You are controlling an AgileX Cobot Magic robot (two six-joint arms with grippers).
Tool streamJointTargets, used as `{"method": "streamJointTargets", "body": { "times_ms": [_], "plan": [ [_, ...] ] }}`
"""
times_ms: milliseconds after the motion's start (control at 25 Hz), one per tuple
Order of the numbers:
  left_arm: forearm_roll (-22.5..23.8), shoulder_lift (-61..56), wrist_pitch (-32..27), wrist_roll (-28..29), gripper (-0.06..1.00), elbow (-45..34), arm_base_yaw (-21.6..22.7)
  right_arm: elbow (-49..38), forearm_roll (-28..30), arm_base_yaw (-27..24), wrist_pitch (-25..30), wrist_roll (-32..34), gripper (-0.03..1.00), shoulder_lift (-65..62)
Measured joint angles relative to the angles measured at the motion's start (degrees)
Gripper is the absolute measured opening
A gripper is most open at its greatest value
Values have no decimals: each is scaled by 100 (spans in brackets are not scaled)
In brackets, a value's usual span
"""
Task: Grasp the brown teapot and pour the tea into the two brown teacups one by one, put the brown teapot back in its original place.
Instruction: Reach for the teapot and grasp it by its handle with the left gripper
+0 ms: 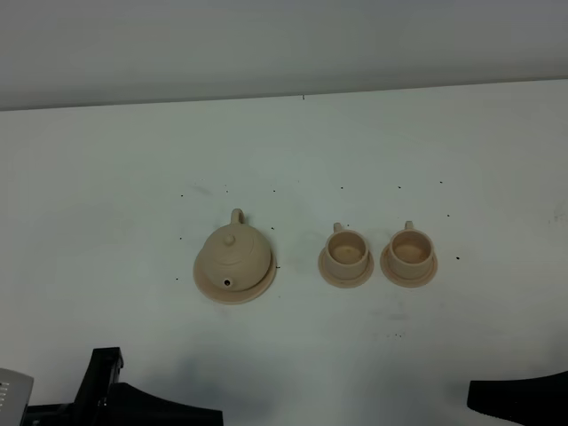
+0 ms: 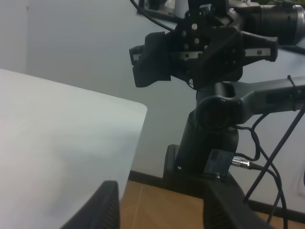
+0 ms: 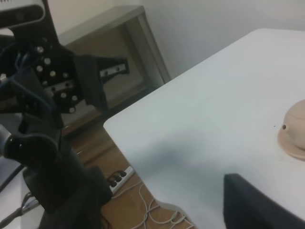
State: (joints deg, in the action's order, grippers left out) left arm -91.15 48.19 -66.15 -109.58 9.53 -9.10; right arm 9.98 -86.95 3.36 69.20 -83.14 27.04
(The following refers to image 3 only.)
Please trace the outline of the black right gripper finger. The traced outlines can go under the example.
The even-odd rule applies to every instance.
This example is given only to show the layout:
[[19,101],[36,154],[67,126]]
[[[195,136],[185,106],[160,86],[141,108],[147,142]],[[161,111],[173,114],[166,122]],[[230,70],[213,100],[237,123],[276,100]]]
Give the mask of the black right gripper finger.
[[227,229],[303,229],[305,221],[278,205],[239,174],[224,176]]

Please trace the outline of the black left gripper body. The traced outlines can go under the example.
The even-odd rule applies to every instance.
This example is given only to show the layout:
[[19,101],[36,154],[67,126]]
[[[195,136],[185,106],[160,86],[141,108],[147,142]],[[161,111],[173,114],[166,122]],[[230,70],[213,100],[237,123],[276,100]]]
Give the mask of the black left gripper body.
[[45,17],[13,27],[0,42],[0,126],[19,133],[60,131],[83,98],[74,53],[60,44],[49,4]]

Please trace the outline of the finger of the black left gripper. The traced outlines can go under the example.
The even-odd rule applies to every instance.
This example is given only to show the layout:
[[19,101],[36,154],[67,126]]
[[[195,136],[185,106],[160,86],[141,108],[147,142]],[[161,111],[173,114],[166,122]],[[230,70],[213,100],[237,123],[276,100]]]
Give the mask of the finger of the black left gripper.
[[128,60],[123,57],[98,57],[97,66],[102,84],[106,84],[119,74],[130,73]]
[[98,67],[98,58],[92,55],[76,55],[73,58],[78,84],[87,105],[101,112],[107,111],[107,99]]

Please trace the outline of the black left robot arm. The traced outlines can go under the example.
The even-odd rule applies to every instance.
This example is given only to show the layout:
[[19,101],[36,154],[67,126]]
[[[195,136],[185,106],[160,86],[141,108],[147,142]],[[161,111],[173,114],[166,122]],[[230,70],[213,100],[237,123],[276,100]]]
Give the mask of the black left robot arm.
[[29,189],[8,226],[36,206],[41,229],[100,229],[112,191],[97,167],[85,168],[62,137],[63,114],[85,101],[108,110],[103,85],[128,74],[125,58],[76,55],[59,42],[48,2],[3,0],[0,72],[0,154],[20,163]]

